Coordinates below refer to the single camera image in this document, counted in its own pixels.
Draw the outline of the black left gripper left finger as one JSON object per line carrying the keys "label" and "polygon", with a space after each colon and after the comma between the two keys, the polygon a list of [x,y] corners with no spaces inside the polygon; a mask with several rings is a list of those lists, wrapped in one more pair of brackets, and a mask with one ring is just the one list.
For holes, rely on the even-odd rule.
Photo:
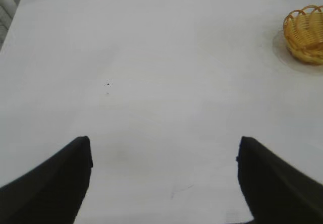
{"label": "black left gripper left finger", "polygon": [[89,138],[75,138],[1,187],[1,223],[74,223],[89,188],[92,167]]}

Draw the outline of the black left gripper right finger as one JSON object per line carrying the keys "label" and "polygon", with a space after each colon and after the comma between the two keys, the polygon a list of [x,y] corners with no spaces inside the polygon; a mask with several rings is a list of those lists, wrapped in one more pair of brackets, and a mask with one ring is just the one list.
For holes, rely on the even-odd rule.
{"label": "black left gripper right finger", "polygon": [[238,181],[252,223],[322,223],[322,184],[243,136]]}

